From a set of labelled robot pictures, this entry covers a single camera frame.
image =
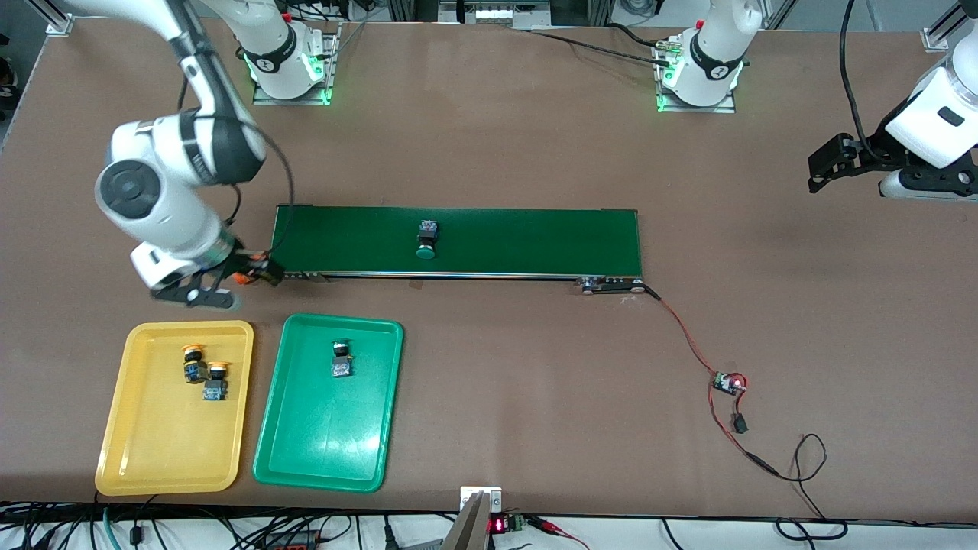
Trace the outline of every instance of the table surface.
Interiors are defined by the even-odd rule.
[[[642,53],[611,30],[569,32]],[[748,449],[786,471],[800,435],[821,435],[828,463],[806,488],[832,517],[975,521],[978,210],[881,200],[873,175],[808,194],[807,156],[852,129],[836,39],[762,32],[736,115],[660,114],[642,64],[489,25],[371,24],[343,51],[332,106],[251,110],[302,203],[636,208],[646,280],[718,369],[750,378]],[[849,50],[869,129],[938,59],[913,34],[853,34]],[[0,499],[92,498],[134,326],[240,318],[257,342],[238,479],[162,501],[450,510],[460,485],[495,484],[506,506],[548,513],[811,515],[714,425],[707,374],[648,297],[343,280],[241,288],[231,314],[150,301],[92,188],[114,128],[173,113],[180,78],[149,31],[88,20],[49,40],[27,90],[0,157]],[[264,246],[284,172],[270,157],[243,189],[235,229]],[[204,195],[232,206],[228,190]],[[300,311],[404,326],[377,493],[251,476]]]

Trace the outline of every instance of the yellow tray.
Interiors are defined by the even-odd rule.
[[[95,486],[109,496],[226,489],[238,475],[254,331],[244,321],[146,323],[129,333]],[[186,344],[227,361],[224,401],[183,376]]]

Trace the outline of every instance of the green tray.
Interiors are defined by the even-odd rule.
[[[333,341],[352,375],[334,378]],[[373,492],[383,482],[404,331],[394,321],[296,313],[286,320],[254,457],[262,483]]]
[[[418,225],[438,222],[437,256],[421,259]],[[290,278],[570,280],[642,277],[634,210],[279,206],[272,253]]]

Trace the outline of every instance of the brown table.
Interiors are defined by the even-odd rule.
[[[209,28],[233,60],[230,32]],[[572,34],[642,53],[609,30]],[[867,129],[937,59],[912,34],[850,44]],[[251,110],[288,153],[303,203],[637,208],[646,279],[717,368],[750,377],[749,449],[784,471],[798,437],[820,434],[828,464],[807,487],[830,516],[978,520],[978,210],[881,200],[872,175],[810,196],[806,157],[852,128],[836,36],[762,32],[750,58],[737,115],[658,114],[641,64],[494,26],[372,24],[344,51],[333,106]],[[714,426],[706,373],[648,297],[347,280],[244,288],[232,314],[150,301],[129,265],[135,243],[92,188],[112,130],[172,113],[179,86],[162,41],[99,20],[50,40],[30,83],[0,157],[0,499],[92,497],[135,325],[241,318],[257,349],[239,478],[162,500],[444,510],[460,485],[484,483],[540,512],[810,514]],[[244,186],[246,243],[268,243],[283,174],[270,158]],[[232,205],[227,190],[206,196]],[[404,325],[375,494],[251,477],[297,311]]]

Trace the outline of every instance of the plastic tray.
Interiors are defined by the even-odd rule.
[[[129,333],[95,486],[110,496],[212,492],[238,474],[254,331],[244,321],[147,323]],[[227,361],[224,401],[183,376],[186,344]]]
[[[333,342],[352,375],[334,378]],[[383,483],[404,331],[393,321],[297,313],[282,331],[254,458],[262,483],[373,492]]]

